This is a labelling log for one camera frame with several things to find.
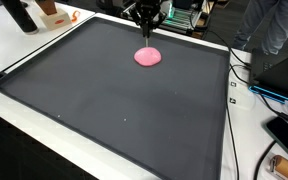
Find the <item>pink blob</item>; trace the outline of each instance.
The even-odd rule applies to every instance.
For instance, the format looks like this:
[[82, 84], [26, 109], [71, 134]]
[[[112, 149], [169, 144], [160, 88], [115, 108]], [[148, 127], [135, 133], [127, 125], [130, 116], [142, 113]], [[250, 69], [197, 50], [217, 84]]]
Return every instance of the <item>pink blob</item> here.
[[157, 49], [145, 47], [135, 53], [134, 59], [142, 66], [153, 66], [162, 60], [162, 56]]

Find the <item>gray floor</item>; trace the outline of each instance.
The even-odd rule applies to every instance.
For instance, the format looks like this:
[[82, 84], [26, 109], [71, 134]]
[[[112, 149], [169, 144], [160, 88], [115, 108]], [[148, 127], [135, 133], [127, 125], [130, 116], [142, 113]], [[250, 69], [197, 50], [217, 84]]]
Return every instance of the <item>gray floor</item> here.
[[[96, 6], [96, 0], [69, 0], [70, 4], [76, 7], [103, 12]], [[229, 5], [225, 9], [214, 9], [211, 21], [211, 30], [218, 33], [227, 43], [231, 44], [234, 33], [239, 27], [242, 20], [243, 13], [246, 9], [249, 0], [231, 0]], [[257, 32], [251, 38], [246, 49], [252, 49], [260, 44], [272, 17], [274, 9], [263, 20], [261, 26]], [[209, 33], [205, 39], [206, 41], [214, 42], [217, 44], [223, 44], [216, 36]], [[288, 40], [284, 44], [283, 49], [280, 51], [278, 59], [282, 60], [288, 57]]]

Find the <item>white table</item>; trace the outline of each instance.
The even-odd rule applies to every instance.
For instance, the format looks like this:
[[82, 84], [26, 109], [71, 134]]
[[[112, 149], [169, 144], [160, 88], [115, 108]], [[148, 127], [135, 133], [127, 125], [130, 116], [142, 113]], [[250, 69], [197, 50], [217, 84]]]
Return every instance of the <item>white table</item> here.
[[91, 11], [56, 3], [56, 7], [62, 8], [70, 17], [75, 10], [81, 14], [72, 25], [48, 31], [39, 17], [39, 13], [42, 11], [39, 6], [33, 0], [24, 1], [29, 5], [26, 10], [39, 28], [39, 32], [35, 35], [24, 34], [4, 6], [0, 6], [0, 71], [95, 14]]
[[[96, 14], [94, 17], [101, 17], [135, 27], [132, 22], [109, 17], [103, 14]], [[156, 30], [155, 33], [161, 33], [217, 49], [227, 49], [220, 45], [159, 29]], [[41, 51], [42, 49], [33, 53], [7, 72], [10, 72], [12, 69], [21, 65]], [[250, 54], [237, 50], [236, 53], [242, 60], [250, 60]], [[238, 61], [232, 57], [231, 63], [237, 64]], [[237, 69], [237, 71], [242, 78], [247, 78], [247, 73], [239, 69]], [[261, 100], [253, 93], [249, 92], [247, 86], [239, 82], [233, 74], [230, 75], [230, 81], [237, 83], [236, 88], [229, 88], [228, 97], [232, 97], [237, 101], [237, 104], [235, 105], [229, 104], [229, 108], [240, 166], [240, 179], [252, 179], [257, 160], [263, 153], [264, 149], [272, 141], [261, 127], [261, 123], [271, 119], [273, 114], [265, 107]], [[279, 103], [272, 101], [269, 101], [269, 103], [271, 103], [273, 108], [277, 110], [283, 109]], [[91, 140], [86, 139], [48, 117], [45, 117], [2, 94], [0, 94], [0, 117], [98, 179], [158, 179], [155, 175], [132, 162], [106, 150]], [[268, 157], [272, 157], [273, 153], [288, 158], [288, 155], [277, 145], [274, 146], [272, 153], [269, 154]], [[267, 172], [267, 161], [268, 158], [263, 162], [258, 179], [275, 179], [274, 176]], [[221, 179], [236, 179], [236, 168], [228, 123], [225, 125]]]

